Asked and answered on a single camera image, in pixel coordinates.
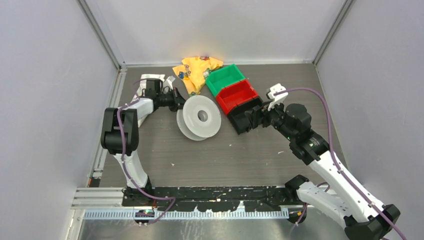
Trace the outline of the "grey plastic cable spool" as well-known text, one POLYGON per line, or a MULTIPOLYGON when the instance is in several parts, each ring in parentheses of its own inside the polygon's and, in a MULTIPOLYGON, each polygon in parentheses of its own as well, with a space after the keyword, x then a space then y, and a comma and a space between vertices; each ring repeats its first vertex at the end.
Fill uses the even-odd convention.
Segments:
POLYGON ((188 139, 203 141, 215 136, 222 125, 218 106, 208 97, 195 95, 188 98, 176 112, 178 128, 188 139))

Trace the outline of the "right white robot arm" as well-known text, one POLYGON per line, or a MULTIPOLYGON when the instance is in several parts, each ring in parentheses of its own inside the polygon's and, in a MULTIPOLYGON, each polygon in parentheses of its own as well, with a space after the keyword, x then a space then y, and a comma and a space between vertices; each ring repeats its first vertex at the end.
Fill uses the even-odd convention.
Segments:
POLYGON ((285 183, 291 205, 310 204, 336 221, 350 240, 382 240, 400 216, 393 204, 384 204, 367 191, 338 160, 329 143, 312 130, 304 105, 292 103, 270 110, 255 106, 245 112, 250 125, 271 126, 289 140, 292 153, 318 173, 336 192, 333 196, 302 175, 285 183))

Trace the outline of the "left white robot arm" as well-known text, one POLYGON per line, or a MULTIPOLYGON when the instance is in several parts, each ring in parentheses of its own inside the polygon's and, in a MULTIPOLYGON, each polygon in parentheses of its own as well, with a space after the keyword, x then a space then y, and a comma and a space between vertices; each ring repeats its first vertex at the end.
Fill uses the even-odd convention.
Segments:
POLYGON ((145 78, 145 87, 135 90, 135 98, 120 107, 104 110, 101 147, 118 161, 126 179, 126 188, 141 207, 148 207, 155 196, 148 174, 142 167, 137 148, 140 142, 138 121, 167 107, 171 112, 183 109, 186 100, 177 87, 166 86, 159 78, 145 78))

